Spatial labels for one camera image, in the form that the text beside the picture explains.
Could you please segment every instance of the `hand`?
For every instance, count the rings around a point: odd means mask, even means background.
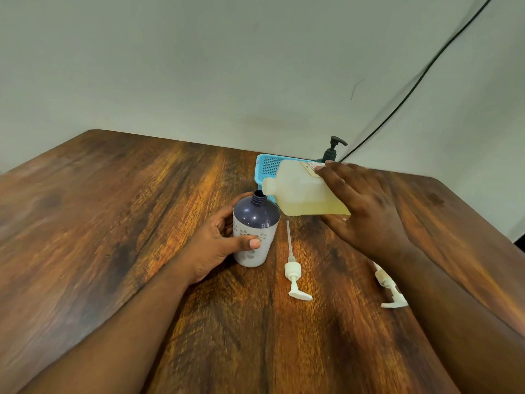
[[[380,173],[336,162],[316,167],[316,173],[351,213],[346,221],[332,214],[321,217],[339,238],[378,264],[414,249]]]
[[[233,231],[233,206],[253,192],[246,192],[221,208],[197,229],[178,255],[182,263],[188,263],[190,284],[200,282],[228,254],[259,248],[259,238],[253,235],[230,237]]]

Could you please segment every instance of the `translucent plastic container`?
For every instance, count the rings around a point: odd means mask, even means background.
[[[257,157],[257,161],[255,162],[255,182],[257,183],[259,189],[262,189],[262,181],[266,177],[275,177],[279,165],[281,165],[281,162],[286,159],[299,160],[300,162],[312,161],[307,159],[291,158],[288,156],[278,156],[269,155],[267,153],[261,153]],[[270,199],[273,203],[276,203],[275,198],[273,196],[269,196],[268,199]]]
[[[275,178],[264,178],[263,192],[275,196],[286,215],[345,214],[346,206],[327,187],[324,180],[313,172],[315,165],[323,163],[283,160]]]

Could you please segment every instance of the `black cable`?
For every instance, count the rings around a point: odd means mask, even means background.
[[[419,85],[419,83],[421,83],[421,80],[423,80],[423,78],[425,77],[425,75],[427,74],[427,72],[430,70],[430,68],[432,67],[432,65],[434,64],[434,62],[441,56],[441,54],[443,53],[443,51],[445,51],[447,49],[447,47],[454,41],[458,38],[458,36],[463,33],[463,31],[469,27],[469,25],[474,21],[474,19],[476,19],[478,17],[478,15],[485,9],[485,7],[489,4],[491,0],[487,0],[485,1],[485,3],[482,5],[482,7],[474,14],[474,16],[472,18],[470,18],[470,20],[459,30],[459,32],[457,32],[450,40],[447,41],[447,43],[445,45],[443,45],[443,47],[441,48],[441,50],[439,50],[439,52],[436,54],[436,56],[430,61],[430,63],[427,65],[427,67],[425,68],[425,70],[423,71],[423,73],[421,74],[421,76],[419,77],[419,79],[417,80],[416,84],[411,88],[410,92],[405,96],[405,98],[403,98],[403,101],[401,101],[401,103],[399,105],[397,105],[397,107],[394,109],[393,112],[391,112],[388,117],[386,119],[383,120],[383,122],[374,130],[372,131],[368,137],[366,137],[363,141],[361,141],[361,143],[356,146],[354,149],[352,149],[350,152],[348,152],[345,156],[343,156],[343,158],[341,160],[339,160],[339,162],[342,162],[343,160],[345,160],[348,156],[350,156],[352,153],[354,153],[355,151],[357,151],[361,145],[363,145],[366,141],[368,141],[371,136],[373,136],[376,132],[379,131],[379,129],[388,121],[390,120],[390,118],[395,114],[395,112],[397,112],[397,110],[403,106],[403,104],[405,103],[405,101],[408,99],[408,97],[410,97],[410,95],[414,92],[414,90],[416,89],[416,87]]]

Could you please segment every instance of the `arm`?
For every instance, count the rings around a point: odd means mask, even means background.
[[[50,365],[23,394],[138,393],[188,285],[201,281],[230,253],[260,246],[232,234],[233,205],[223,207],[189,243],[101,327]]]
[[[525,392],[525,338],[434,264],[406,236],[390,187],[357,165],[316,169],[351,213],[323,216],[344,241],[394,279],[462,392]]]

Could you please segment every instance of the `label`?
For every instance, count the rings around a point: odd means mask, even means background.
[[[308,174],[310,174],[312,177],[321,178],[317,175],[315,172],[315,168],[317,166],[324,166],[324,163],[316,163],[316,162],[299,162],[302,164],[302,166],[308,171]]]

